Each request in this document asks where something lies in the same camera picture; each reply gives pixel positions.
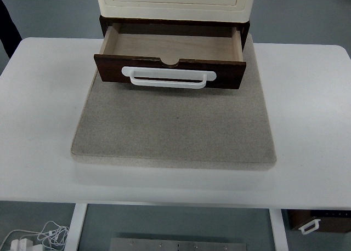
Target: drawer handle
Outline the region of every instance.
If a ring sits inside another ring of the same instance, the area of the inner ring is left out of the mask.
[[[309,222],[309,223],[307,223],[307,224],[301,226],[301,227],[299,228],[299,230],[301,230],[301,233],[302,233],[303,235],[307,235],[308,233],[311,233],[311,232],[313,232],[313,231],[316,231],[316,230],[319,228],[319,223],[318,223],[319,221],[320,221],[320,219],[314,219],[314,220],[312,220],[311,222]],[[310,230],[305,231],[307,228],[309,228],[309,227],[312,226],[312,225],[314,225],[314,227],[312,227]]]
[[[166,88],[192,88],[200,89],[205,87],[207,81],[213,81],[217,75],[213,71],[200,70],[180,70],[180,69],[155,69],[151,67],[130,67],[122,68],[122,74],[131,78],[134,85],[146,85],[150,87]],[[157,79],[192,80],[187,81],[167,81]]]

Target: table top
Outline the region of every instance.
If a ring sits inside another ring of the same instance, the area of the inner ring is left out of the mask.
[[[254,44],[277,163],[266,171],[76,163],[101,39],[27,38],[0,76],[0,200],[351,208],[351,60],[334,45]]]

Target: drawer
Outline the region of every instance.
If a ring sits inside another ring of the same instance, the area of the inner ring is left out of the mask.
[[[246,68],[242,49],[247,30],[114,22],[94,59],[106,82],[238,89]]]
[[[303,234],[313,231],[351,232],[351,211],[349,210],[288,210],[287,213],[290,228],[303,229]]]

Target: person's arm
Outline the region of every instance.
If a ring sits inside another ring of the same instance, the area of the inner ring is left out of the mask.
[[[0,0],[0,16],[0,40],[7,55],[11,58],[22,38],[2,0]]]

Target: gray felt pad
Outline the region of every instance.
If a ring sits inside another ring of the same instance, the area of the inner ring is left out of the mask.
[[[97,73],[72,143],[79,162],[267,169],[276,161],[249,35],[239,90],[102,82]]]

